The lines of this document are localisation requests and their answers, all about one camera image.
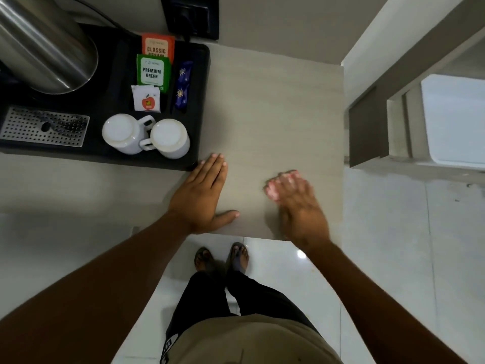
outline pants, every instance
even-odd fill
[[[238,302],[240,315],[262,314],[291,319],[318,333],[303,312],[279,291],[261,285],[241,272],[229,271],[224,281],[216,274],[200,271],[190,278],[174,311],[166,331],[161,362],[177,338],[194,324],[209,318],[235,315],[229,311],[226,286]]]

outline mug handle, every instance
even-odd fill
[[[155,146],[151,143],[150,138],[140,141],[140,147],[142,147],[143,150],[155,149]]]
[[[144,125],[147,121],[151,121],[151,124],[150,125]],[[147,115],[145,117],[142,117],[140,120],[138,120],[138,124],[143,125],[145,131],[149,131],[151,128],[153,128],[155,123],[156,123],[156,121],[155,121],[155,119],[153,118],[152,115]]]

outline stainless steel kettle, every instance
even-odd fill
[[[0,0],[0,60],[36,91],[58,95],[92,78],[98,52],[54,0]]]

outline red apple logo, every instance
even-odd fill
[[[142,106],[144,109],[153,109],[155,107],[155,99],[147,95],[146,98],[142,99]]]

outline white mug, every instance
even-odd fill
[[[189,151],[190,138],[180,121],[164,119],[155,124],[150,139],[142,140],[140,146],[144,150],[157,149],[165,157],[176,160]]]
[[[149,137],[148,131],[153,128],[155,119],[148,115],[140,120],[126,113],[111,116],[103,125],[103,139],[113,148],[126,154],[143,151],[140,141]]]

